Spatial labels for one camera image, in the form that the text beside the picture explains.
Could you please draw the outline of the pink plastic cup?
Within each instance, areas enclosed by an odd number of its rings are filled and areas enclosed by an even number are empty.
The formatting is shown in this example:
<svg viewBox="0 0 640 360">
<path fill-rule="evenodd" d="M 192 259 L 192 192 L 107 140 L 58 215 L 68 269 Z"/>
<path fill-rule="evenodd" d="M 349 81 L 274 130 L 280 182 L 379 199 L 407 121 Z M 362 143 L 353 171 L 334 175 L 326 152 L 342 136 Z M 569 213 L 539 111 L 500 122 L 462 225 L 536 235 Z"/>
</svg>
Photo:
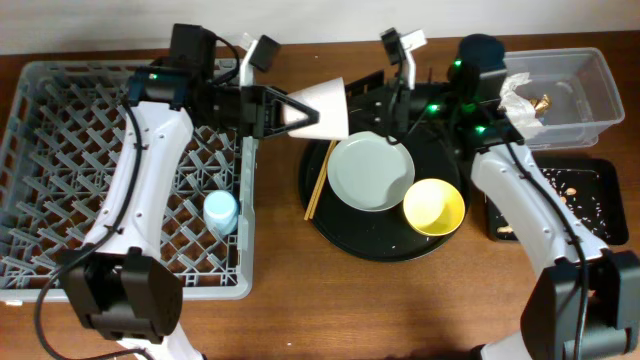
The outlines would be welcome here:
<svg viewBox="0 0 640 360">
<path fill-rule="evenodd" d="M 290 131 L 290 137 L 338 141 L 349 137 L 348 109 L 342 77 L 293 92 L 289 97 L 319 113 L 316 124 Z"/>
</svg>

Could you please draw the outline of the grey round plate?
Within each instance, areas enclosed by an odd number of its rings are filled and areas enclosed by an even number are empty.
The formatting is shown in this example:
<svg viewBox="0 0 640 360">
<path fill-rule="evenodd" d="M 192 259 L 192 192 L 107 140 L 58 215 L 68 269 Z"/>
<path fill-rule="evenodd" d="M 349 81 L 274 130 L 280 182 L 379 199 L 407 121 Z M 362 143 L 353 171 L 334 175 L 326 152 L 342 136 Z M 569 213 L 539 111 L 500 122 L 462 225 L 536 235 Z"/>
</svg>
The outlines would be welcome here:
<svg viewBox="0 0 640 360">
<path fill-rule="evenodd" d="M 415 179 L 414 161 L 403 145 L 389 145 L 370 131 L 341 141 L 330 155 L 327 176 L 335 195 L 364 212 L 398 205 Z"/>
</svg>

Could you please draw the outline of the yellow plastic bowl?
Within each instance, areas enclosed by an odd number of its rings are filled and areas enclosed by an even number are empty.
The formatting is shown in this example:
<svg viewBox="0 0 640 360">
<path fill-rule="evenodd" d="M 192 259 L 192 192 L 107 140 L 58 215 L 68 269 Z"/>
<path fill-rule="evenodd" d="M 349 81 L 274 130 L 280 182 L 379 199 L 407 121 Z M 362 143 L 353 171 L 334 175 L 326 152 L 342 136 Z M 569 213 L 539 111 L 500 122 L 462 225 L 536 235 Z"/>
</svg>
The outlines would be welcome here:
<svg viewBox="0 0 640 360">
<path fill-rule="evenodd" d="M 414 183 L 407 190 L 402 209 L 407 223 L 417 233 L 440 237 L 459 228 L 467 206 L 455 186 L 429 178 Z"/>
</svg>

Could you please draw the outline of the light blue plastic cup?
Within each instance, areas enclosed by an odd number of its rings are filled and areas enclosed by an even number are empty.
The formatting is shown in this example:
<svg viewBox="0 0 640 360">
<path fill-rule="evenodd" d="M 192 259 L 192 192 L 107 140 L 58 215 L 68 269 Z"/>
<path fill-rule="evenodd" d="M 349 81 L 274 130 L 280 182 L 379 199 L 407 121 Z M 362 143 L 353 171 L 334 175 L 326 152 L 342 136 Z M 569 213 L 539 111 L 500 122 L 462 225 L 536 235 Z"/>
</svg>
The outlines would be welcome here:
<svg viewBox="0 0 640 360">
<path fill-rule="evenodd" d="M 237 228 L 239 205 L 233 194 L 226 190 L 210 192 L 203 203 L 203 219 L 209 231 L 222 236 L 234 232 Z"/>
</svg>

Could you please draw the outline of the white paper napkin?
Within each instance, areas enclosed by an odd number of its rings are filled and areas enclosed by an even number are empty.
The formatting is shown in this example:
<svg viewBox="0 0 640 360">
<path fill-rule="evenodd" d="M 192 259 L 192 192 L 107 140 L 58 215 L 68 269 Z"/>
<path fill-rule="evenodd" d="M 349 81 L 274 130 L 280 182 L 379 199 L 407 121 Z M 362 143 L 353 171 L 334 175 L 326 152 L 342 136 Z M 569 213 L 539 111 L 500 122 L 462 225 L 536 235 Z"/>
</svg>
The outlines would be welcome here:
<svg viewBox="0 0 640 360">
<path fill-rule="evenodd" d="M 543 130 L 542 122 L 536 117 L 534 106 L 529 100 L 518 95 L 516 89 L 531 83 L 529 72 L 507 76 L 500 89 L 499 108 L 504 110 L 511 124 L 525 140 L 533 139 Z"/>
</svg>

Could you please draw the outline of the gold foil wrapper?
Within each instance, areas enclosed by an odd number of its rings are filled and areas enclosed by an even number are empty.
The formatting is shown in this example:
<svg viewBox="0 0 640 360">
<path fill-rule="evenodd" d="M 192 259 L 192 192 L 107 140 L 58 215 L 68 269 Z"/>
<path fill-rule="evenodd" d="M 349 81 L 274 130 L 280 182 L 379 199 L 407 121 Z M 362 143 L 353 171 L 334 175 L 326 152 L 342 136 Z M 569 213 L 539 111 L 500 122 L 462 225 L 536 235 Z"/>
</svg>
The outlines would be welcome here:
<svg viewBox="0 0 640 360">
<path fill-rule="evenodd" d="M 533 106 L 537 117 L 544 115 L 552 107 L 552 100 L 547 94 L 543 94 L 540 98 L 532 98 L 529 102 Z"/>
</svg>

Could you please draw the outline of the peanut shells and rice waste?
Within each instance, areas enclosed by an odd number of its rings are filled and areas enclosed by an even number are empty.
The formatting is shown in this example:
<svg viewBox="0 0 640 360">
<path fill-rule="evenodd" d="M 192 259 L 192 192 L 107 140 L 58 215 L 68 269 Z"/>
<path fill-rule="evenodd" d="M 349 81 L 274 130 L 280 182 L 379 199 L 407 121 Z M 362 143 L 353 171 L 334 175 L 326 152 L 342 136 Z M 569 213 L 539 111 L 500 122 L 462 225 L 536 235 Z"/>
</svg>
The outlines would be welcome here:
<svg viewBox="0 0 640 360">
<path fill-rule="evenodd" d="M 542 168 L 541 172 L 560 200 L 597 237 L 609 240 L 611 231 L 605 219 L 604 181 L 593 170 Z M 486 199 L 488 230 L 496 241 L 516 241 L 512 227 L 497 207 Z"/>
</svg>

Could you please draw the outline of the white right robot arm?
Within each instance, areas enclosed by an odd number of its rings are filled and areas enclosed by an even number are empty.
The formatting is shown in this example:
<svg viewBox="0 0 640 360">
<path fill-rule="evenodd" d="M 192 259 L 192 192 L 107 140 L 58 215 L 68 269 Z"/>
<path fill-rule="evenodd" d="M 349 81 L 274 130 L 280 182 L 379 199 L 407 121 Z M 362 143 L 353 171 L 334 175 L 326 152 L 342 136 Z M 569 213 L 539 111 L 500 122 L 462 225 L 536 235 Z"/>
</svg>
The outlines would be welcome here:
<svg viewBox="0 0 640 360">
<path fill-rule="evenodd" d="M 560 199 L 525 134 L 532 103 L 517 93 L 528 73 L 512 72 L 503 43 L 464 37 L 443 82 L 416 79 L 420 32 L 381 36 L 391 81 L 371 75 L 349 87 L 350 117 L 396 145 L 424 128 L 446 157 L 498 208 L 523 246 L 537 282 L 516 333 L 476 347 L 476 359 L 599 359 L 639 346 L 639 258 L 615 252 Z"/>
</svg>

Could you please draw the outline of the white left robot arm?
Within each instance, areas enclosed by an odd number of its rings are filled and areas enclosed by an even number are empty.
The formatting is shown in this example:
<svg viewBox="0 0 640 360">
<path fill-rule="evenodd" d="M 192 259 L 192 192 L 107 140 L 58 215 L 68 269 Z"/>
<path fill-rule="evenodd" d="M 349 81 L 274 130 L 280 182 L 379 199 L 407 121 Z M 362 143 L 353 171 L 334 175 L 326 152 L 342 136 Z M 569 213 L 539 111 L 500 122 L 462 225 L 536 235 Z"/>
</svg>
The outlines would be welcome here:
<svg viewBox="0 0 640 360">
<path fill-rule="evenodd" d="M 143 359 L 200 359 L 179 324 L 181 281 L 160 262 L 161 222 L 197 125 L 257 140 L 314 125 L 319 112 L 239 71 L 148 65 L 129 79 L 126 137 L 100 213 L 81 248 L 62 254 L 60 283 L 81 325 Z"/>
</svg>

